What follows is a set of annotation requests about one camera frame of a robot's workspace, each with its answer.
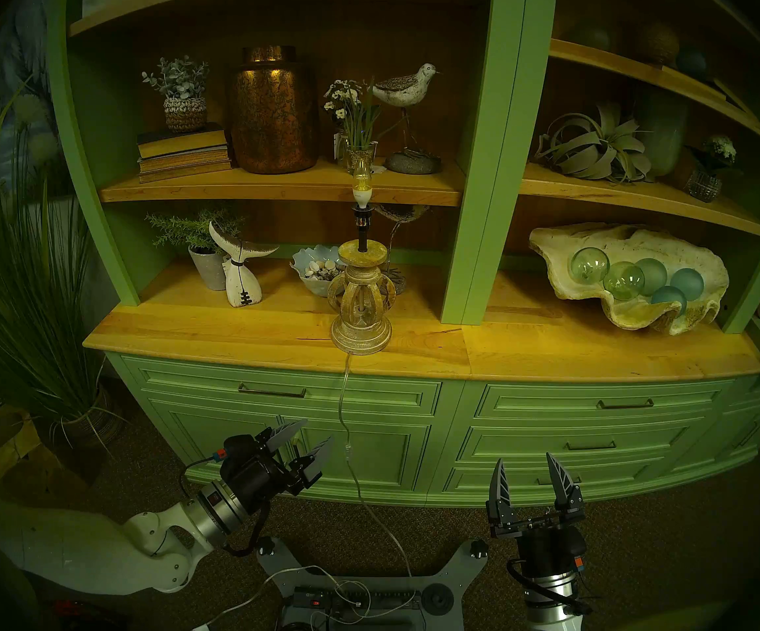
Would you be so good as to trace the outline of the left gripper gray finger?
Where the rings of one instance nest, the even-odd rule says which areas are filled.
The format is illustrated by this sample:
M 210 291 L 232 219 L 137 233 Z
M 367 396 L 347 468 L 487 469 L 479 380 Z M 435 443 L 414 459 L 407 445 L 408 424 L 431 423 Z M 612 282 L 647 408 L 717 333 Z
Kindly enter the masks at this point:
M 308 420 L 297 420 L 281 425 L 274 430 L 264 430 L 264 445 L 270 454 L 287 444 L 308 423 Z
M 297 483 L 302 490 L 309 489 L 321 478 L 323 466 L 329 460 L 333 445 L 333 437 L 328 437 L 303 455 L 299 453 L 297 445 L 292 445 L 294 458 L 291 460 L 290 470 L 297 476 Z

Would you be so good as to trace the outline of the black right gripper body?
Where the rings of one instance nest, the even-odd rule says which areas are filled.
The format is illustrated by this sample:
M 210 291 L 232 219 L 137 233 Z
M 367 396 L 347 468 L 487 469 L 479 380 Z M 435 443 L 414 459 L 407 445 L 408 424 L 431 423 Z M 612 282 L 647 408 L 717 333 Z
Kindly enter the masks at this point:
M 488 514 L 493 538 L 514 538 L 518 558 L 512 567 L 526 579 L 542 579 L 581 570 L 577 559 L 587 545 L 576 524 L 585 519 L 584 511 L 548 514 L 520 519 L 513 511 Z

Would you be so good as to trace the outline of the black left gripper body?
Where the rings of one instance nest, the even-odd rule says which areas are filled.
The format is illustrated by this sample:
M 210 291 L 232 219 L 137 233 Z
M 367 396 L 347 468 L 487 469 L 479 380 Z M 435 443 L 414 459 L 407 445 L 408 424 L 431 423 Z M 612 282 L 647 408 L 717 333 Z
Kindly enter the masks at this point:
M 264 430 L 256 437 L 241 434 L 225 439 L 220 475 L 241 506 L 263 506 L 281 493 L 302 492 L 297 476 L 276 454 L 265 447 Z

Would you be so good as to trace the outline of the right gripper gray finger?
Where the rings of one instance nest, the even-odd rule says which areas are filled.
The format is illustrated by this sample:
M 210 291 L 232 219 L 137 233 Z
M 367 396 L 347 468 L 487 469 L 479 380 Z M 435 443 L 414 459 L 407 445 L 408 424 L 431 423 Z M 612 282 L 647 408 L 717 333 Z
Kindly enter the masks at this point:
M 510 500 L 510 488 L 503 460 L 494 467 L 486 500 L 486 514 L 490 531 L 517 531 L 518 517 Z
M 579 483 L 550 452 L 547 452 L 547 465 L 555 494 L 554 508 L 558 520 L 584 520 L 584 498 Z

